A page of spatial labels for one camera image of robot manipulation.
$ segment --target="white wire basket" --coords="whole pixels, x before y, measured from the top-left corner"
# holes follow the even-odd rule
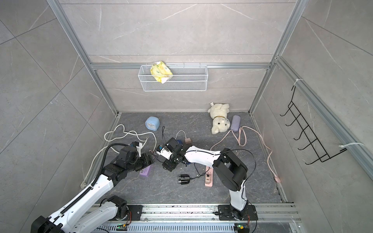
[[[167,65],[173,75],[163,84],[151,75],[151,66],[140,67],[138,76],[144,91],[206,91],[207,89],[209,74],[206,65]]]

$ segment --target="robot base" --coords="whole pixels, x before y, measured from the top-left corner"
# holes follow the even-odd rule
[[[219,205],[219,220],[220,221],[231,221],[231,220],[249,220],[247,217],[250,216],[250,220],[258,220],[258,215],[253,205],[246,205],[242,211],[238,211],[231,205]]]

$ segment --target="pink cable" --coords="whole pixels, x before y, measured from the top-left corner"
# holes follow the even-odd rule
[[[253,129],[253,128],[250,128],[250,127],[248,127],[248,126],[242,126],[242,127],[240,127],[240,128],[239,128],[239,131],[238,131],[238,138],[236,137],[236,135],[233,133],[232,130],[229,130],[228,133],[227,133],[227,134],[226,134],[226,135],[225,135],[225,136],[224,136],[224,137],[223,137],[223,138],[222,138],[218,143],[216,143],[215,145],[213,145],[213,146],[210,148],[210,150],[212,150],[212,148],[214,148],[214,146],[216,146],[217,144],[221,143],[221,142],[222,142],[222,141],[227,137],[227,135],[228,135],[230,132],[232,132],[233,136],[236,138],[236,140],[237,140],[237,142],[238,142],[238,145],[240,145],[241,147],[245,146],[245,145],[246,145],[246,142],[247,142],[247,138],[246,138],[246,133],[245,133],[245,131],[244,131],[244,127],[245,127],[245,128],[248,128],[248,129],[251,129],[252,131],[256,132],[256,133],[259,135],[261,141],[263,142],[263,145],[264,145],[267,149],[270,150],[270,153],[269,153],[269,155],[268,155],[268,157],[267,157],[267,165],[268,165],[268,167],[269,167],[269,170],[271,170],[271,172],[272,172],[273,175],[275,176],[275,181],[276,181],[277,183],[280,183],[280,182],[281,182],[280,178],[277,176],[277,174],[272,170],[271,166],[269,165],[269,158],[271,157],[273,151],[272,151],[271,148],[267,147],[267,145],[265,144],[264,139],[263,139],[263,137],[261,136],[261,134],[260,134],[258,131],[256,131],[255,129]],[[243,131],[243,132],[244,132],[244,135],[245,135],[245,143],[244,143],[243,145],[241,145],[241,131]]]

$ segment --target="stuffed animal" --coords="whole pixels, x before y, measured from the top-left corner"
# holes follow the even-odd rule
[[[229,112],[229,104],[214,104],[211,103],[211,108],[207,111],[210,113],[212,120],[212,134],[219,132],[225,132],[231,126],[231,123],[227,119]]]

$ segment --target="gray tile wall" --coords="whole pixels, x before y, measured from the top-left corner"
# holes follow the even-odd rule
[[[309,2],[283,54],[373,153],[373,1]]]
[[[63,0],[92,62],[269,62],[295,1]],[[99,70],[119,111],[247,111],[265,70],[209,70],[206,92],[144,92],[138,70]]]
[[[348,151],[323,163],[305,164],[317,159],[315,152],[311,147],[298,150],[308,144],[307,139],[303,134],[294,140],[301,128],[296,122],[285,125],[294,120],[290,112],[280,116],[287,111],[292,86],[293,82],[277,68],[254,113],[266,144],[274,150],[272,161],[288,201],[296,204],[307,232],[369,232],[373,227],[372,180]],[[341,142],[297,90],[293,102],[326,151],[337,154]]]
[[[113,115],[45,0],[0,20],[0,225],[30,232],[79,192]]]
[[[373,2],[310,0],[289,43],[284,59],[302,79],[373,151],[372,8]],[[308,232],[370,232],[373,224],[373,182],[347,151],[324,163],[306,165],[317,157],[307,145],[286,106],[293,82],[275,71],[255,112],[289,201],[294,201]],[[341,142],[296,91],[294,102],[327,152]]]

